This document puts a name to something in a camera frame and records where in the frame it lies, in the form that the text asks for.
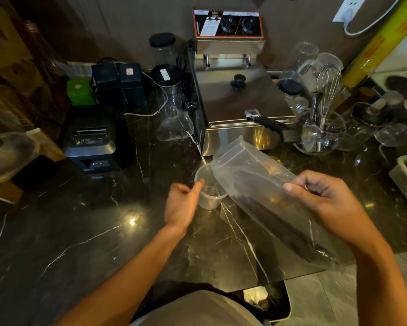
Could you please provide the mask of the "person's left hand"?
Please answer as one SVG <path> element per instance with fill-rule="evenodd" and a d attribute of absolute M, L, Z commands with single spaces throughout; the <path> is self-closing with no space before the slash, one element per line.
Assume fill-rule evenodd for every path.
<path fill-rule="evenodd" d="M 185 184 L 172 183 L 164 212 L 166 225 L 172 226 L 182 234 L 185 234 L 191 224 L 198 204 L 198 202 L 190 202 L 190 189 Z"/>

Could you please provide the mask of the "person's right hand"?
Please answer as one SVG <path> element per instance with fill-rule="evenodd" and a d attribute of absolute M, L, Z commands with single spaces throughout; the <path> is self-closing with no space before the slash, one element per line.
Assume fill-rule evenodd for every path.
<path fill-rule="evenodd" d="M 306 170 L 291 183 L 304 186 L 313 194 L 313 201 L 294 199 L 307 208 L 321 226 L 345 243 L 367 251 L 382 240 L 363 206 L 342 179 Z"/>

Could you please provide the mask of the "clear plastic bag dark contents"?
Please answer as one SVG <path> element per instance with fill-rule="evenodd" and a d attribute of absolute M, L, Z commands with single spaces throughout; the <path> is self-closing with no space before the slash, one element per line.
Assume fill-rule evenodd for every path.
<path fill-rule="evenodd" d="M 246 234 L 267 264 L 288 275 L 290 269 L 300 274 L 340 270 L 354 263 L 348 246 L 285 192 L 283 185 L 295 174 L 242 136 L 217 148 L 210 167 L 241 215 L 261 228 Z"/>

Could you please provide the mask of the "person's right forearm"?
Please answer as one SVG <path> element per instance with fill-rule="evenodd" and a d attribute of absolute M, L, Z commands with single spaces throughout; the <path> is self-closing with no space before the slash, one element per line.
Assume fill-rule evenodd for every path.
<path fill-rule="evenodd" d="M 407 326 L 407 285 L 382 236 L 350 244 L 357 263 L 359 326 Z"/>

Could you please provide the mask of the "person's left forearm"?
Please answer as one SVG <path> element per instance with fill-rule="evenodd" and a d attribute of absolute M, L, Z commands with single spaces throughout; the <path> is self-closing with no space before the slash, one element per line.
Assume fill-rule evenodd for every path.
<path fill-rule="evenodd" d="M 54 326 L 128 326 L 187 227 L 185 223 L 168 222 L 141 252 Z"/>

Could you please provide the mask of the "small clear plastic cup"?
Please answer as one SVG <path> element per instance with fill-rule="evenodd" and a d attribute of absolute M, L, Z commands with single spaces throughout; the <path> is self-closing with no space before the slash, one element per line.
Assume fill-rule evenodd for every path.
<path fill-rule="evenodd" d="M 228 193 L 216 179 L 209 163 L 197 170 L 194 182 L 200 180 L 204 181 L 204 186 L 199 195 L 198 205 L 206 210 L 216 209 Z"/>

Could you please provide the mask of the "steel fryer lid black knob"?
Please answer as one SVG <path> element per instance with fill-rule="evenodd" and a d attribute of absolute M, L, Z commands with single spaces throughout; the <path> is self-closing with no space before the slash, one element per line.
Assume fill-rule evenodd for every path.
<path fill-rule="evenodd" d="M 295 116 L 257 59 L 196 59 L 194 76 L 210 127 L 246 122 L 244 112 L 252 109 L 280 122 Z"/>

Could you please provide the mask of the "clear glass pitcher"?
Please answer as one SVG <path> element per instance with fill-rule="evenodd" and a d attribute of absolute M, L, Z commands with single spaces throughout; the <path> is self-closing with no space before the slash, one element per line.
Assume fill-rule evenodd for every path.
<path fill-rule="evenodd" d="M 355 103 L 350 110 L 342 114 L 346 129 L 339 139 L 337 150 L 350 152 L 360 148 L 382 127 L 387 125 L 391 116 L 384 98 L 373 104 Z"/>

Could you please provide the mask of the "metal whisk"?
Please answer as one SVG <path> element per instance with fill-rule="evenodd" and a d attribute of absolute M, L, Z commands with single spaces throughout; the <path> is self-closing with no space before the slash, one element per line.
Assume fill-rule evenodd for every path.
<path fill-rule="evenodd" d="M 317 101 L 315 118 L 321 130 L 324 130 L 331 103 L 338 92 L 340 78 L 341 70 L 332 63 L 324 65 L 317 75 L 316 90 L 320 98 Z"/>

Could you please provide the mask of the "black receipt printer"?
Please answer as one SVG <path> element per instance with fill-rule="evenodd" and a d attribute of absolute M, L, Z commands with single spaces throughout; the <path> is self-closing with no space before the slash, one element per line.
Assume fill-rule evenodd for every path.
<path fill-rule="evenodd" d="M 60 137 L 65 157 L 92 179 L 121 172 L 135 159 L 125 116 L 111 105 L 71 106 Z"/>

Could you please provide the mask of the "waste bin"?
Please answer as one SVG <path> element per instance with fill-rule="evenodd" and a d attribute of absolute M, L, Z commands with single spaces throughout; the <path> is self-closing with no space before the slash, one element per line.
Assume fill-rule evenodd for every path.
<path fill-rule="evenodd" d="M 240 291 L 250 312 L 265 326 L 286 320 L 291 315 L 291 303 L 285 281 L 255 286 Z"/>

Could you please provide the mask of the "tilted clear jar black lid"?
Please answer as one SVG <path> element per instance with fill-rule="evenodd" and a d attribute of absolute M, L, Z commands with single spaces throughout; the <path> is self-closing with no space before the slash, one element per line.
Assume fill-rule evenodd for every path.
<path fill-rule="evenodd" d="M 279 75 L 279 90 L 288 96 L 297 96 L 306 91 L 304 76 L 319 53 L 319 47 L 311 42 L 298 42 L 291 50 L 288 60 Z"/>

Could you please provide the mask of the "clear glass cup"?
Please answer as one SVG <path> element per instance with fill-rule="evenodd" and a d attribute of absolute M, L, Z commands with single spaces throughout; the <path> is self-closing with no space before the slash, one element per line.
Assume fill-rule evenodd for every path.
<path fill-rule="evenodd" d="M 321 69 L 328 64 L 336 66 L 340 71 L 343 70 L 343 63 L 337 56 L 331 53 L 319 53 L 311 66 L 313 74 L 318 76 Z"/>

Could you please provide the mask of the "green box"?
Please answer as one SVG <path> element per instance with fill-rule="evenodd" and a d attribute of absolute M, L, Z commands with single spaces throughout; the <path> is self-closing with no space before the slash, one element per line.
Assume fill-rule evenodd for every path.
<path fill-rule="evenodd" d="M 96 105 L 90 81 L 87 77 L 79 77 L 67 81 L 67 96 L 72 105 Z"/>

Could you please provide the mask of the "white wall socket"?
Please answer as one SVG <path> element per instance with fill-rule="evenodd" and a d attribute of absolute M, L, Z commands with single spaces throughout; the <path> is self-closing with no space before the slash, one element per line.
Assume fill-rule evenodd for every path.
<path fill-rule="evenodd" d="M 364 2 L 365 0 L 344 0 L 332 22 L 350 23 Z"/>

